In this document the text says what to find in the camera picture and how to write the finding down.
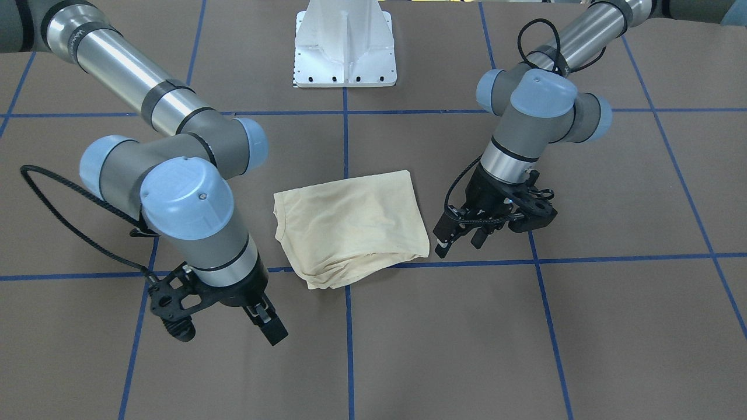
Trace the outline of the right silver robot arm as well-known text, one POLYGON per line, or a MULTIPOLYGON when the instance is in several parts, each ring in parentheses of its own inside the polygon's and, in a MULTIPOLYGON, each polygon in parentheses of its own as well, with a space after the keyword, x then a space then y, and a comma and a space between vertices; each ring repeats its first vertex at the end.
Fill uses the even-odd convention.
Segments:
POLYGON ((82 184, 24 165, 20 173, 64 226, 72 226, 40 191, 40 173, 134 226, 132 236, 163 237, 184 262, 163 278, 144 265, 151 312, 179 341, 196 330, 194 313, 221 303, 239 307, 270 345, 288 333, 265 289, 267 271, 227 183, 261 166, 268 140, 248 118, 228 120, 186 83, 131 45, 93 3, 3 1, 2 52, 45 51, 80 67, 132 107, 161 139, 142 143, 109 135, 86 148, 82 184))

